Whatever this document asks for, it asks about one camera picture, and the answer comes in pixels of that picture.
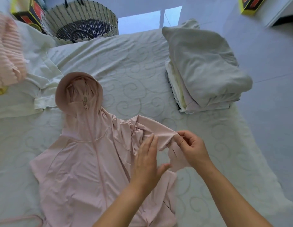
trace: stack of folded clothes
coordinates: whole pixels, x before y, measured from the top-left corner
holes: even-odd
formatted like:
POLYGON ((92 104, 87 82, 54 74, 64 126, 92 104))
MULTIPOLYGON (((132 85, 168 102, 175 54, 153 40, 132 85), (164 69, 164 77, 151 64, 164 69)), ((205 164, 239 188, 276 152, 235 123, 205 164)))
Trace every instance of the stack of folded clothes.
POLYGON ((179 28, 163 27, 169 45, 168 78, 181 112, 230 108, 253 81, 242 72, 227 41, 200 30, 196 20, 179 28))

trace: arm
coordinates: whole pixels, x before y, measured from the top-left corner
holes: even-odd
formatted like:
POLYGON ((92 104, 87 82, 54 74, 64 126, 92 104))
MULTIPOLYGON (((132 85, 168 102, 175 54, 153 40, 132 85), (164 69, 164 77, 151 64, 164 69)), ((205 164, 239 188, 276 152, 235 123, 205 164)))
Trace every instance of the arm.
POLYGON ((272 225, 262 217, 214 166, 203 140, 189 131, 179 131, 175 141, 187 161, 202 177, 228 227, 272 225))
POLYGON ((92 227, 127 227, 170 164, 157 168, 158 137, 152 134, 138 150, 129 185, 92 227))

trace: floor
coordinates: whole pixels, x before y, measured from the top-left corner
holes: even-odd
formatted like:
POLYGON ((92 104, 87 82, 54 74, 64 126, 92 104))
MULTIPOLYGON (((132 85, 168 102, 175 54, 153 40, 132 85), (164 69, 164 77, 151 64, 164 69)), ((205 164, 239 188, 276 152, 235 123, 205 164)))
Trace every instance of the floor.
MULTIPOLYGON (((127 34, 197 19, 201 29, 224 36, 254 80, 238 106, 293 201, 293 23, 265 29, 239 14, 237 0, 95 0, 119 18, 119 33, 127 34)), ((46 0, 48 6, 62 0, 46 0)), ((275 226, 293 226, 293 210, 269 218, 275 226)))

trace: left hand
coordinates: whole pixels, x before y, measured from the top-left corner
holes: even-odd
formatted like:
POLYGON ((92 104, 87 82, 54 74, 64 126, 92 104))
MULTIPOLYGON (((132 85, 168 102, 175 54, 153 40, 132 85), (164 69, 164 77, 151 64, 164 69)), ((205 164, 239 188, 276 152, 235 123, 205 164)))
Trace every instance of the left hand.
POLYGON ((161 176, 171 164, 162 164, 157 168, 158 137, 152 134, 140 146, 135 157, 130 185, 147 197, 156 187, 161 176))

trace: zipper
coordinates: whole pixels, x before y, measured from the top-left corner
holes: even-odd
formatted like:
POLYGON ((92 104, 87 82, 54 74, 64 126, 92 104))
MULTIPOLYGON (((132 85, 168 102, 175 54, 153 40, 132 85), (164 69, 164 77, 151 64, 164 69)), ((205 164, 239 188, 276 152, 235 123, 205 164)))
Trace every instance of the zipper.
MULTIPOLYGON (((84 109, 87 111, 88 110, 88 104, 87 104, 86 95, 84 95, 83 104, 84 104, 84 109)), ((99 157, 98 157, 98 151, 97 151, 95 143, 93 141, 93 135, 92 135, 91 127, 89 125, 89 121, 88 121, 88 117, 87 117, 86 113, 85 113, 85 118, 86 118, 86 124, 87 124, 88 130, 89 130, 89 133, 90 133, 90 137, 91 137, 91 142, 92 142, 93 148, 94 148, 95 153, 96 153, 96 158, 97 158, 97 163, 98 163, 98 171, 99 171, 99 175, 100 175, 100 181, 101 181, 101 184, 102 184, 102 192, 103 192, 103 195, 104 195, 104 199, 105 199, 105 202, 106 202, 106 209, 107 209, 108 208, 107 192, 105 190, 105 184, 104 184, 103 176, 102 176, 102 173, 101 173, 100 162, 99 162, 99 157)))

